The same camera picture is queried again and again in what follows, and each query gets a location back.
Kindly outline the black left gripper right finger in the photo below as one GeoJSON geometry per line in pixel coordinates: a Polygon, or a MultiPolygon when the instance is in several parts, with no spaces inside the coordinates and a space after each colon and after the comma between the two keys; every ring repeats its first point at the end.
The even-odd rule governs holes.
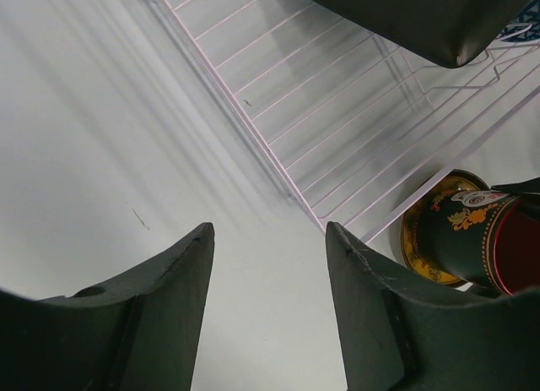
{"type": "Polygon", "coordinates": [[[436,284],[326,228],[350,390],[536,390],[539,291],[488,298],[436,284]]]}

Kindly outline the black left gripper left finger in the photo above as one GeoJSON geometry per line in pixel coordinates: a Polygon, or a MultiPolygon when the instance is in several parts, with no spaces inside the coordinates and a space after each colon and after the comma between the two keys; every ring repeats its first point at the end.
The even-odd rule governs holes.
{"type": "Polygon", "coordinates": [[[75,295],[1,294],[4,390],[188,390],[214,255],[203,223],[75,295]]]}

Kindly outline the clear wire dish rack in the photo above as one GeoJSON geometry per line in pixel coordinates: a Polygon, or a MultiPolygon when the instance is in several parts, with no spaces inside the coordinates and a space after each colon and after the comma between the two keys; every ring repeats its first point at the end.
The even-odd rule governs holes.
{"type": "Polygon", "coordinates": [[[538,173],[539,45],[437,66],[311,0],[153,0],[205,81],[322,227],[371,241],[449,170],[538,173]]]}

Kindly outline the black floral square plate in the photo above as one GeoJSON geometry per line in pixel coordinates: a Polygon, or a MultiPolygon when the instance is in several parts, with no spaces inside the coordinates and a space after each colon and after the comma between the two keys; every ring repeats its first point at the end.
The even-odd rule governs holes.
{"type": "Polygon", "coordinates": [[[443,68],[460,68],[531,0],[311,1],[443,68]]]}

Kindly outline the blue patterned bowl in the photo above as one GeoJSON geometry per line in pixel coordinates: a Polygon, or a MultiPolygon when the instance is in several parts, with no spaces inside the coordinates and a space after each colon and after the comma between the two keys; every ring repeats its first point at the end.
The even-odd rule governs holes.
{"type": "Polygon", "coordinates": [[[539,40],[539,8],[526,8],[496,37],[497,41],[522,43],[539,40]]]}

